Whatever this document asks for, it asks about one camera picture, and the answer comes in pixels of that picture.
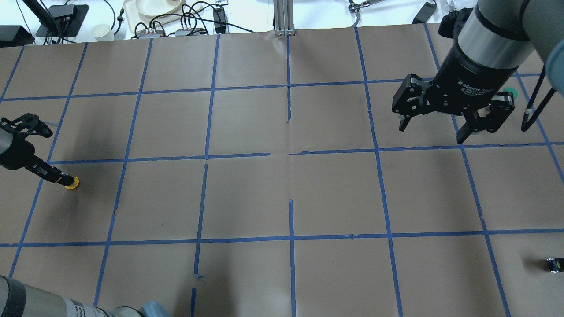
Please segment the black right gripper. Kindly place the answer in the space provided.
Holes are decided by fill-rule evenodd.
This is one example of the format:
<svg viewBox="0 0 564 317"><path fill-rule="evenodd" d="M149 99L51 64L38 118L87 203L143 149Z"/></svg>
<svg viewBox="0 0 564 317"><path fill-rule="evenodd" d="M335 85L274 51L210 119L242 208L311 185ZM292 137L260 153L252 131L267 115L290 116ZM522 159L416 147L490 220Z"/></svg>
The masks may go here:
<svg viewBox="0 0 564 317"><path fill-rule="evenodd" d="M407 74L397 89L391 110L400 118L399 131L404 132L413 117L430 113L426 97L430 89L431 106L437 106L437 110L445 114L459 116L462 113L465 118L465 124L456 134L458 144L463 144L473 133L497 132L515 107L490 110L488 102L515 70L482 66L467 57L459 46L453 46L431 82L416 74ZM485 116L479 114L483 107L488 109Z"/></svg>

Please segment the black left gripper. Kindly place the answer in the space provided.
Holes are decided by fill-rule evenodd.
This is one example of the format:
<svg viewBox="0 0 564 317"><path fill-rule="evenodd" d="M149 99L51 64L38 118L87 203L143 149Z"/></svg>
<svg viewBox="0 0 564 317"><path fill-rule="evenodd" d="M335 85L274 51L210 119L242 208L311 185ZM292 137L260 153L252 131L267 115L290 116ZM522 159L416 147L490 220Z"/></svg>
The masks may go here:
<svg viewBox="0 0 564 317"><path fill-rule="evenodd" d="M36 161L35 148L26 138L30 135L40 135L51 138L52 130L40 117L34 114L24 114L15 120L1 118L0 133L0 164L8 170L29 168L29 171L51 183L70 185L72 175L66 174L44 161Z"/></svg>

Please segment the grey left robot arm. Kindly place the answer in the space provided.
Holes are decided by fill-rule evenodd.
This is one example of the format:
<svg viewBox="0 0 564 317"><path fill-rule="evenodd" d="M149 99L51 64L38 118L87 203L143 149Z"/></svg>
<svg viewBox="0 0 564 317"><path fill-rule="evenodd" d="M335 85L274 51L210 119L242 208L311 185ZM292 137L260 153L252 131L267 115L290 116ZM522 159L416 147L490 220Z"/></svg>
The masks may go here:
<svg viewBox="0 0 564 317"><path fill-rule="evenodd" d="M24 317L503 317L471 187L509 181L519 148L371 147L360 85L9 96L31 141L81 184L1 173L29 210L1 300Z"/></svg>

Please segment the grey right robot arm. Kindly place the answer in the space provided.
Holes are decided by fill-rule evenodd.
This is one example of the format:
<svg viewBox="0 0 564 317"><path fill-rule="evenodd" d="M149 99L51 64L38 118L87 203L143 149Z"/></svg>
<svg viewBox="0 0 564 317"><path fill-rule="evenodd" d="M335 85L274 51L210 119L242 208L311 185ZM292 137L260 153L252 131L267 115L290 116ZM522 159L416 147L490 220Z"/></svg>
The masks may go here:
<svg viewBox="0 0 564 317"><path fill-rule="evenodd" d="M563 92L561 0L479 0L447 14L439 34L453 46L436 76L426 82L408 74L393 97L401 132L413 117L433 112L465 118L458 143L497 132L515 108L514 95L501 88L533 51L544 62L550 95Z"/></svg>

